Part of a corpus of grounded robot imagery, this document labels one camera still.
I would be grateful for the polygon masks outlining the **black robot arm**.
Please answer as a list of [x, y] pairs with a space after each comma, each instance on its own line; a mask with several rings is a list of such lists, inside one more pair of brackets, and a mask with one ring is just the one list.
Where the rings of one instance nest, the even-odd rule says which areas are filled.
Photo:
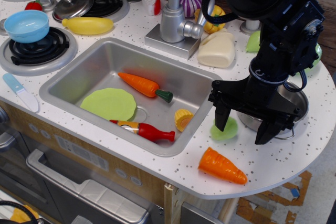
[[282, 130], [292, 129], [303, 109], [279, 92], [299, 88], [288, 78], [305, 70], [318, 58], [316, 44], [323, 31], [323, 9], [316, 0], [203, 0], [202, 12], [213, 24], [237, 18], [261, 22], [260, 48], [249, 64], [249, 76], [239, 81], [212, 83], [209, 100], [215, 107], [215, 125], [223, 130], [231, 110], [261, 119], [255, 143], [263, 145]]

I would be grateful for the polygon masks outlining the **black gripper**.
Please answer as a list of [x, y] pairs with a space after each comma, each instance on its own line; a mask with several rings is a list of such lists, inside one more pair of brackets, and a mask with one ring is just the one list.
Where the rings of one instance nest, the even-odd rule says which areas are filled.
[[262, 120], [255, 144], [267, 144], [283, 129], [293, 127], [301, 115], [301, 109], [281, 96], [278, 87], [252, 76], [239, 81], [213, 81], [208, 100], [215, 107], [215, 126], [223, 131], [231, 110], [251, 115]]

